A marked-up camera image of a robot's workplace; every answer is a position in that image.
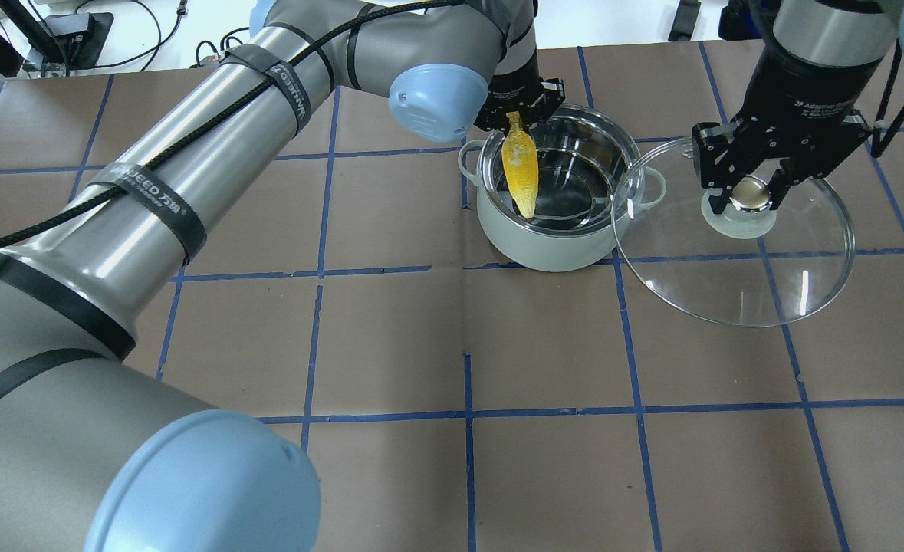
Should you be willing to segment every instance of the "wire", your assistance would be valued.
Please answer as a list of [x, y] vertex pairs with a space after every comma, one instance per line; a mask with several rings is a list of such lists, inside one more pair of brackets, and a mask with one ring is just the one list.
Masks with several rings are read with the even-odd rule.
[[[319, 38], [318, 41], [312, 42], [304, 50], [298, 52], [297, 55], [294, 56], [290, 60], [291, 66], [297, 66], [298, 63], [301, 63], [302, 60], [311, 56], [314, 52], [318, 51], [319, 48], [324, 46], [329, 41], [332, 41], [333, 38], [343, 34], [346, 31], [349, 31], [351, 28], [360, 27], [360, 25], [365, 25], [369, 21], [378, 20], [378, 18], [388, 17], [388, 15], [395, 15], [405, 12], [410, 12], [413, 10], [420, 10], [422, 8], [441, 8], [441, 7], [449, 7], [449, 6], [459, 6], [465, 3], [465, 0], [431, 0], [427, 2], [416, 2], [413, 4], [405, 4], [402, 6], [393, 6], [391, 8], [384, 8], [380, 11], [371, 11], [369, 14], [361, 15], [361, 17], [353, 18], [353, 20], [349, 20], [344, 22], [344, 24], [339, 25], [329, 31], [328, 34]], [[253, 100], [260, 97], [260, 95], [264, 94], [268, 88], [273, 87], [274, 81], [272, 78], [265, 78], [263, 83], [256, 85], [253, 87], [251, 91], [247, 94], [242, 95], [242, 97], [238, 98], [237, 101], [228, 105], [220, 113], [217, 113], [213, 118], [209, 121], [206, 121], [199, 128], [196, 128], [188, 135], [182, 137], [172, 146], [166, 147], [161, 153], [158, 153], [146, 163], [146, 167], [152, 171], [160, 168], [163, 164], [165, 164], [169, 159], [172, 159], [176, 156], [179, 151], [184, 150], [189, 144], [194, 143], [196, 140], [199, 140], [200, 137], [205, 136], [210, 130], [215, 129], [217, 126], [220, 126], [220, 123], [223, 123], [227, 119], [230, 119], [235, 113], [239, 112], [241, 109], [244, 109], [245, 106], [248, 106]], [[108, 189], [107, 192], [102, 192], [100, 195], [94, 196], [93, 199], [88, 199], [86, 202], [81, 203], [72, 209], [68, 209], [55, 217], [46, 220], [42, 223], [39, 223], [35, 226], [28, 227], [25, 230], [21, 230], [14, 234], [6, 235], [4, 238], [0, 238], [0, 248], [9, 247], [9, 245], [18, 244], [18, 242], [28, 240], [28, 238], [34, 237], [34, 235], [38, 235], [44, 233], [46, 230], [51, 228], [55, 228], [68, 220], [76, 218], [81, 214], [94, 209], [94, 207], [99, 206], [101, 203], [109, 202], [109, 200], [117, 198], [117, 196], [121, 196], [125, 193], [120, 188], [112, 188]]]
[[237, 38], [237, 36], [234, 36], [234, 35], [238, 34], [238, 32], [245, 32], [245, 31], [250, 31], [250, 30], [251, 30], [250, 27], [240, 27], [240, 28], [235, 28], [234, 31], [228, 32], [228, 34], [224, 34], [223, 38], [220, 39], [220, 47], [224, 48], [224, 49], [229, 49], [231, 39], [233, 39], [233, 41], [240, 42], [241, 44], [244, 43], [244, 41], [241, 41], [240, 38]]
[[28, 240], [29, 238], [34, 237], [34, 235], [39, 235], [47, 230], [56, 228], [64, 222], [79, 217], [81, 214], [94, 209], [94, 207], [97, 207], [101, 203], [109, 202], [109, 200], [117, 198], [117, 196], [121, 196], [122, 193], [125, 193], [123, 189], [114, 186], [114, 188], [108, 189], [108, 191], [94, 196], [93, 199], [88, 199], [86, 202], [83, 202], [76, 207], [72, 207], [72, 209], [67, 209], [66, 211], [63, 211], [62, 213], [49, 220], [32, 225], [31, 227], [25, 228], [25, 230], [20, 230], [19, 232], [4, 235], [4, 237], [0, 238], [0, 248], [7, 248], [9, 247], [9, 245], [18, 244], [18, 242]]
[[[80, 13], [81, 8], [83, 8], [84, 6], [87, 6], [88, 4], [94, 3], [94, 2], [97, 2], [97, 0], [84, 0], [84, 2], [81, 2], [79, 5], [77, 5], [76, 8], [74, 8], [74, 14]], [[182, 0], [179, 3], [178, 9], [176, 10], [176, 22], [174, 25], [172, 25], [172, 31], [169, 31], [169, 34], [166, 36], [166, 38], [163, 39], [162, 38], [162, 25], [158, 21], [158, 18], [155, 17], [154, 11], [151, 11], [151, 9], [148, 8], [148, 6], [140, 0], [129, 0], [129, 2], [133, 3], [133, 4], [138, 4], [140, 7], [142, 7], [144, 9], [144, 11], [148, 12], [148, 15], [151, 15], [151, 18], [153, 19], [154, 24], [155, 24], [155, 31], [158, 34], [158, 41], [155, 42], [154, 46], [152, 46], [151, 48], [148, 48], [146, 51], [144, 51], [140, 54], [137, 54], [136, 56], [132, 56], [126, 60], [108, 64], [108, 65], [95, 65], [94, 69], [110, 69], [111, 67], [119, 67], [122, 65], [132, 63], [133, 61], [142, 59], [144, 56], [151, 54], [151, 57], [148, 58], [148, 60], [144, 64], [144, 66], [142, 66], [142, 69], [139, 70], [139, 73], [142, 73], [144, 70], [148, 69], [148, 66], [151, 65], [151, 62], [153, 62], [155, 60], [155, 56], [158, 55], [158, 52], [162, 48], [162, 46], [166, 42], [170, 41], [170, 39], [173, 36], [175, 36], [176, 31], [178, 31], [178, 29], [179, 29], [179, 21], [181, 21], [182, 16], [186, 14], [186, 0]]]
[[894, 118], [894, 121], [891, 122], [887, 132], [883, 133], [884, 116], [887, 115], [887, 107], [889, 107], [891, 94], [894, 91], [894, 84], [896, 84], [898, 78], [902, 53], [901, 41], [897, 41], [896, 45], [894, 45], [894, 57], [891, 59], [891, 71], [889, 72], [889, 76], [887, 76], [887, 82], [884, 84], [884, 94], [882, 95], [882, 101], [880, 101], [878, 107], [878, 115], [875, 117], [875, 135], [873, 135], [871, 144], [871, 157], [875, 159], [881, 157], [884, 154], [884, 151], [887, 151], [887, 147], [890, 146], [891, 141], [894, 140], [894, 136], [898, 135], [898, 130], [901, 130], [901, 126], [904, 125], [903, 104], [898, 115]]
[[[56, 43], [56, 49], [60, 50], [60, 55], [63, 56], [63, 73], [64, 73], [64, 77], [70, 77], [70, 59], [67, 58], [67, 52], [66, 52], [66, 50], [63, 49], [63, 45], [60, 44], [59, 41], [57, 41], [57, 39], [56, 39], [56, 34], [53, 32], [53, 29], [49, 27], [48, 22], [46, 22], [46, 18], [42, 17], [42, 14], [39, 13], [39, 10], [37, 10], [37, 8], [35, 7], [35, 4], [32, 3], [32, 0], [28, 0], [28, 7], [30, 7], [30, 8], [32, 9], [32, 13], [35, 13], [35, 17], [38, 17], [38, 18], [39, 18], [39, 22], [42, 24], [42, 27], [44, 27], [44, 28], [46, 29], [46, 32], [48, 32], [50, 38], [52, 38], [52, 39], [53, 39], [53, 42]], [[44, 65], [44, 66], [46, 65], [46, 58], [45, 58], [45, 57], [42, 58], [42, 64], [41, 64], [41, 65]]]
[[241, 41], [241, 39], [237, 38], [237, 36], [228, 36], [227, 41], [225, 41], [223, 44], [224, 49], [228, 50], [231, 48], [230, 41], [237, 41], [238, 46], [244, 45], [244, 41]]
[[209, 46], [210, 49], [213, 50], [213, 55], [215, 55], [217, 58], [220, 57], [220, 51], [216, 49], [216, 46], [212, 42], [200, 41], [199, 44], [196, 45], [196, 66], [197, 67], [203, 66], [202, 57], [199, 56], [199, 49], [202, 48], [203, 46]]

